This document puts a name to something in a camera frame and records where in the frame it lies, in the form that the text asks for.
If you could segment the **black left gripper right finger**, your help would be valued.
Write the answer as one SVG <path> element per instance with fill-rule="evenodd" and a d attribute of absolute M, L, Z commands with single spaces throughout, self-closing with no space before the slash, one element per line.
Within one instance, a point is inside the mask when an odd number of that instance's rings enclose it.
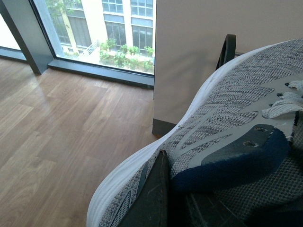
<path fill-rule="evenodd" d="M 246 226 L 213 193 L 186 194 L 184 218 L 187 227 Z"/>

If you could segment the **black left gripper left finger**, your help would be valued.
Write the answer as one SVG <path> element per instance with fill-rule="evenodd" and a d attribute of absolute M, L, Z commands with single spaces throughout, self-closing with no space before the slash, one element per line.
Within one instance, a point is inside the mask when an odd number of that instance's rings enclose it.
<path fill-rule="evenodd" d="M 120 221 L 120 227 L 165 227 L 168 222 L 169 162 L 160 150 L 139 195 Z"/>

